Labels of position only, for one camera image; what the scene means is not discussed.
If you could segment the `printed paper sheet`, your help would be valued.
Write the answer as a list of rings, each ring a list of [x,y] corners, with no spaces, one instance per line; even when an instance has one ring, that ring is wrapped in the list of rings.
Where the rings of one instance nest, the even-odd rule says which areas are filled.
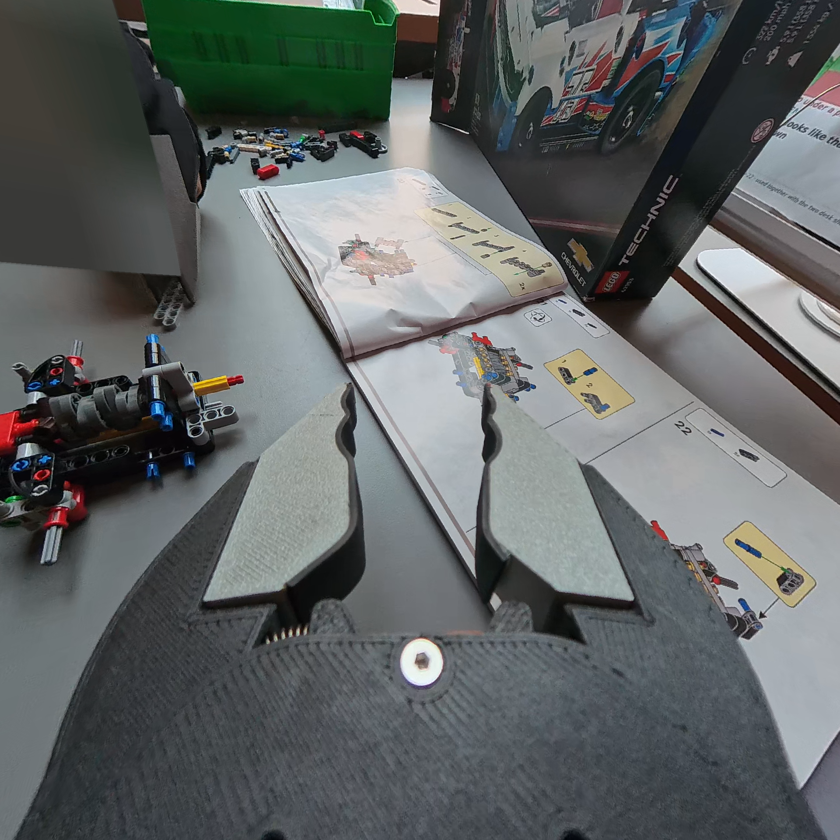
[[[814,235],[839,244],[839,58],[803,92],[791,118],[738,188]]]

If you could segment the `white monitor stand base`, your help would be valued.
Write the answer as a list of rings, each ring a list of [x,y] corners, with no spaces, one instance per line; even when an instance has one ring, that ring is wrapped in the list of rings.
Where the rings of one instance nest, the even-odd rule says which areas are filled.
[[[839,313],[742,248],[708,249],[698,267],[827,380],[839,386]]]

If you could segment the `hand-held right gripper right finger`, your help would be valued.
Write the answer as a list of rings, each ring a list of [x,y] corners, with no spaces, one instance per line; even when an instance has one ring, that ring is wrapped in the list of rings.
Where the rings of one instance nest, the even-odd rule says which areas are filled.
[[[536,628],[567,604],[630,608],[634,594],[578,460],[501,389],[484,392],[476,517],[481,599],[524,602]]]

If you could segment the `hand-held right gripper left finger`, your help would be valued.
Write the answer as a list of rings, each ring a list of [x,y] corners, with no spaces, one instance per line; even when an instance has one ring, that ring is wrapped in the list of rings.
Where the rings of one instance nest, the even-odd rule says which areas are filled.
[[[354,389],[340,386],[259,458],[206,588],[207,606],[313,608],[364,572]]]

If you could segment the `lego chassis assembly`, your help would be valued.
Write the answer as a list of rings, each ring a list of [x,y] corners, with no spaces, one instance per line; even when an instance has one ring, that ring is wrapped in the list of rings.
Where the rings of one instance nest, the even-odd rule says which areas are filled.
[[[86,489],[161,465],[196,467],[214,450],[214,431],[237,423],[231,405],[210,395],[244,382],[242,375],[202,379],[169,360],[156,334],[145,338],[138,381],[125,375],[90,381],[76,341],[30,370],[16,364],[25,403],[1,415],[1,523],[42,532],[43,565],[58,559],[61,538],[87,514]]]

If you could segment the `pile of lego pieces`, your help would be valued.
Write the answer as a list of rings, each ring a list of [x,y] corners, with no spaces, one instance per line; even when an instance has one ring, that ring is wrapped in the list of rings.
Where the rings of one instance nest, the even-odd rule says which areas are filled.
[[[382,138],[354,122],[330,123],[309,133],[293,133],[283,127],[251,130],[239,127],[232,139],[215,145],[206,153],[206,175],[214,168],[247,159],[253,175],[260,181],[276,177],[283,168],[291,169],[307,161],[330,161],[340,147],[355,148],[372,159],[387,152]]]

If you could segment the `grey lego beam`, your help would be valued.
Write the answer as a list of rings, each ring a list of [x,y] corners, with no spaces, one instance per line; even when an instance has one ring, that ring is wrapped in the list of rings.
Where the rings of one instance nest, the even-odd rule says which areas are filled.
[[[162,291],[157,308],[154,311],[153,322],[157,329],[172,331],[176,329],[178,319],[184,306],[188,303],[186,293],[179,278],[171,278]]]

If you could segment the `lego set box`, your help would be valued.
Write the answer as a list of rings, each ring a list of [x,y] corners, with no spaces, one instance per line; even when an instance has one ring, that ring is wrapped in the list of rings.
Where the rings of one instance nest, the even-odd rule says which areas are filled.
[[[441,2],[432,120],[580,296],[652,298],[838,37],[838,1]]]

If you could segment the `green plastic bin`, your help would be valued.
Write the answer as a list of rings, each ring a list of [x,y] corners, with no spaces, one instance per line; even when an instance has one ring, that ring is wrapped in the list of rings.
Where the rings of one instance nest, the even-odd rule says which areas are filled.
[[[386,120],[398,11],[143,1],[164,77],[197,112]]]

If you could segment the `lego instruction booklet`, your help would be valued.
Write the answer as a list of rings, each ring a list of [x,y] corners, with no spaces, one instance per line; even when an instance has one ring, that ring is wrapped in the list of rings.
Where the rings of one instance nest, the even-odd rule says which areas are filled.
[[[670,537],[763,683],[794,775],[838,734],[838,505],[425,171],[242,196],[472,574],[487,385]]]

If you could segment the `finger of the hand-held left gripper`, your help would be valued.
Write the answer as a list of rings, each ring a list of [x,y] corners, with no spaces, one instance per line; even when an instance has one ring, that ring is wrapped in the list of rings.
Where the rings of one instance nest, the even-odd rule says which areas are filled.
[[[2,2],[3,262],[179,277],[202,145],[110,2]]]

